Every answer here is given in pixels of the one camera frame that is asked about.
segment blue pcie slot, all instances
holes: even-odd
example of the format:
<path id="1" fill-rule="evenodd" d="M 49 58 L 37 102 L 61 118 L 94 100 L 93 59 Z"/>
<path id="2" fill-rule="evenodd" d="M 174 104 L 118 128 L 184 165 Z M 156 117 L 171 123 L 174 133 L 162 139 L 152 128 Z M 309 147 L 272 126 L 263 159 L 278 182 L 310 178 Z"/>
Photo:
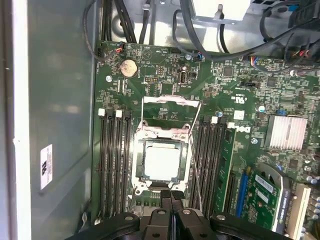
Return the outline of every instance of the blue pcie slot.
<path id="1" fill-rule="evenodd" d="M 238 201 L 236 203 L 236 210 L 235 210 L 235 215 L 238 218 L 241 217 L 242 209 L 245 204 L 248 179 L 249 179 L 248 175 L 246 173 L 242 173 L 240 187 L 239 187 Z"/>

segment blue wire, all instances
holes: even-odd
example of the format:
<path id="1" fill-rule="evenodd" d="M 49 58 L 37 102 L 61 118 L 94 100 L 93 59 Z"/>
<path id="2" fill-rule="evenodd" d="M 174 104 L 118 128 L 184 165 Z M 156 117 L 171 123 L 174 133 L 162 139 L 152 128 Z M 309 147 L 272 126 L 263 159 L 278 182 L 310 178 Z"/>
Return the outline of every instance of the blue wire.
<path id="1" fill-rule="evenodd" d="M 255 60 L 253 61 L 253 65 L 257 65 L 258 59 L 258 57 L 255 58 Z"/>

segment black plastic bracket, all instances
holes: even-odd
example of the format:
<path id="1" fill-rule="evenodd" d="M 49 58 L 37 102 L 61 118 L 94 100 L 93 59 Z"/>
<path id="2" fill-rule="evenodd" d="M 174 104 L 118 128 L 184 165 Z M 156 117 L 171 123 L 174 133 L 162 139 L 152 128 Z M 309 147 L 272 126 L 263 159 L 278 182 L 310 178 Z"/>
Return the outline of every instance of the black plastic bracket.
<path id="1" fill-rule="evenodd" d="M 114 240 L 139 230 L 140 219 L 130 212 L 120 213 L 66 240 Z"/>

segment capacitor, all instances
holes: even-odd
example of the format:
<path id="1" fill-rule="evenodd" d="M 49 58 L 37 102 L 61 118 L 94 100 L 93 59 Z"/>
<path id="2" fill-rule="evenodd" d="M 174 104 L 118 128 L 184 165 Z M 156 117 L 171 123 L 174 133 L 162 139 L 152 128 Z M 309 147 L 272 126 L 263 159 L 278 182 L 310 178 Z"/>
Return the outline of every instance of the capacitor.
<path id="1" fill-rule="evenodd" d="M 216 115 L 218 118 L 221 118 L 221 117 L 224 115 L 224 113 L 223 113 L 222 111 L 216 111 L 216 112 L 215 112 L 215 115 Z"/>
<path id="2" fill-rule="evenodd" d="M 312 211 L 307 210 L 306 214 L 313 220 L 317 220 L 319 218 L 319 216 L 317 214 L 314 214 Z"/>
<path id="3" fill-rule="evenodd" d="M 310 166 L 304 166 L 303 170 L 306 172 L 310 172 L 312 168 Z"/>
<path id="4" fill-rule="evenodd" d="M 187 54 L 187 55 L 185 55 L 185 59 L 191 60 L 191 59 L 192 59 L 192 56 L 191 56 L 190 54 Z"/>
<path id="5" fill-rule="evenodd" d="M 266 107 L 264 105 L 258 104 L 255 106 L 255 110 L 258 113 L 264 113 L 266 111 Z"/>
<path id="6" fill-rule="evenodd" d="M 301 76 L 305 76 L 305 75 L 306 75 L 305 71 L 298 71 L 298 70 L 291 70 L 290 71 L 291 77 L 301 77 Z"/>
<path id="7" fill-rule="evenodd" d="M 320 196 L 318 194 L 312 194 L 311 198 L 316 200 L 318 203 L 320 203 Z"/>
<path id="8" fill-rule="evenodd" d="M 309 210 L 311 212 L 313 212 L 314 214 L 320 214 L 320 209 L 316 208 L 315 206 L 313 205 L 309 205 Z"/>
<path id="9" fill-rule="evenodd" d="M 318 183 L 318 181 L 317 181 L 317 179 L 313 178 L 310 183 L 313 184 L 313 185 L 316 185 Z"/>
<path id="10" fill-rule="evenodd" d="M 317 202 L 314 199 L 311 199 L 310 203 L 315 206 L 317 209 L 320 209 L 320 202 Z"/>
<path id="11" fill-rule="evenodd" d="M 307 176 L 307 177 L 305 178 L 305 180 L 306 180 L 308 183 L 311 183 L 312 179 L 313 179 L 312 176 Z"/>

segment chip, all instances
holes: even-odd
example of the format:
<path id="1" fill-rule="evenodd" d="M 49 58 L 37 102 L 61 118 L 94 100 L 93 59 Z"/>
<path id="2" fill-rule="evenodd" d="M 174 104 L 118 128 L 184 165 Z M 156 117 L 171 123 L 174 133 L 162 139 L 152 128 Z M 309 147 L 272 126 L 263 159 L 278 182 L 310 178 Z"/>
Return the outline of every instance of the chip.
<path id="1" fill-rule="evenodd" d="M 319 87 L 318 86 L 314 86 L 312 88 L 312 92 L 319 92 Z"/>
<path id="2" fill-rule="evenodd" d="M 210 91 L 205 91 L 205 92 L 204 92 L 204 96 L 205 96 L 206 98 L 210 98 L 211 92 L 210 92 Z"/>
<path id="3" fill-rule="evenodd" d="M 225 66 L 223 68 L 223 76 L 232 77 L 234 74 L 234 68 L 232 66 Z"/>
<path id="4" fill-rule="evenodd" d="M 289 162 L 289 168 L 296 169 L 298 167 L 298 160 L 291 159 Z"/>
<path id="5" fill-rule="evenodd" d="M 276 77 L 270 76 L 270 77 L 268 77 L 268 80 L 266 81 L 266 86 L 274 88 L 276 86 L 276 81 L 277 81 Z"/>

